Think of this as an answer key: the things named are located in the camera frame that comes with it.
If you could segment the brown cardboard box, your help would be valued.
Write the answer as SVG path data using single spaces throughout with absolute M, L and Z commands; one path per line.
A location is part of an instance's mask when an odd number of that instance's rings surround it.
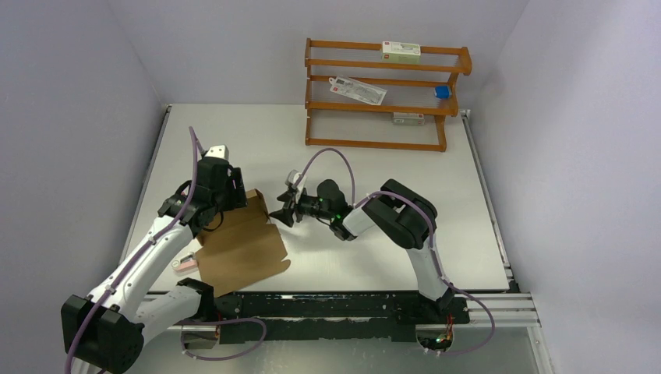
M 203 231 L 196 252 L 200 279 L 219 298 L 285 272 L 291 265 L 277 225 L 270 222 L 263 194 L 246 193 L 247 206 L 218 214 Z

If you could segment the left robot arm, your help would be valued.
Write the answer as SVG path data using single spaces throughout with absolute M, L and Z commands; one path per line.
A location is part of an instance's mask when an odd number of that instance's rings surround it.
M 138 247 L 86 296 L 70 296 L 61 308 L 67 358 L 110 373 L 126 372 L 143 347 L 185 319 L 217 321 L 213 287 L 185 278 L 152 302 L 144 298 L 174 257 L 217 215 L 247 204 L 240 168 L 206 152 L 193 176 L 167 198 Z

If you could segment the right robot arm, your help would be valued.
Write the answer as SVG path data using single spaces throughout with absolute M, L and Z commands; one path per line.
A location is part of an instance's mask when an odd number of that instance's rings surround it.
M 417 280 L 422 316 L 440 322 L 451 310 L 455 291 L 443 274 L 436 254 L 437 210 L 427 199 L 389 179 L 380 190 L 352 206 L 338 184 L 327 179 L 310 195 L 291 182 L 277 201 L 282 208 L 269 217 L 293 227 L 305 217 L 325 223 L 342 241 L 352 241 L 371 228 L 379 228 L 395 245 L 406 250 Z

